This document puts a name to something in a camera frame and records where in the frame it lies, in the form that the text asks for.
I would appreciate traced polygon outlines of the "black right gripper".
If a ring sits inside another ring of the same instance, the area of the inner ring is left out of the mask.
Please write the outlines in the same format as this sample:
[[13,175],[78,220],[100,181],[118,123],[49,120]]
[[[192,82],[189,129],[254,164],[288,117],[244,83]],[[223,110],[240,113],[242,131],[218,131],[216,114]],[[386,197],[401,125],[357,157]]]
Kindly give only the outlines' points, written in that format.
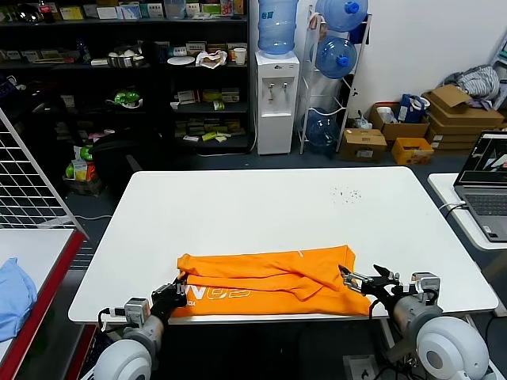
[[400,285],[399,274],[378,264],[374,264],[373,267],[382,279],[370,279],[367,281],[365,275],[351,272],[347,267],[340,265],[339,271],[343,279],[343,284],[347,286],[348,289],[357,293],[375,296],[385,307],[393,307],[398,301],[398,296],[392,295],[387,290],[387,287],[398,287]]

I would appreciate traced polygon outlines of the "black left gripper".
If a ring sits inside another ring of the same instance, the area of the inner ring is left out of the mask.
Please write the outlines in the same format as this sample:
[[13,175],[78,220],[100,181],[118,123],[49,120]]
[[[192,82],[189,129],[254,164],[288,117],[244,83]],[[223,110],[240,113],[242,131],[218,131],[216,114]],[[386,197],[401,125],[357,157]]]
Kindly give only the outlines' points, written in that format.
[[187,305],[185,288],[186,276],[183,275],[176,278],[176,283],[164,284],[152,291],[151,314],[156,317],[170,317],[177,308],[185,307]]

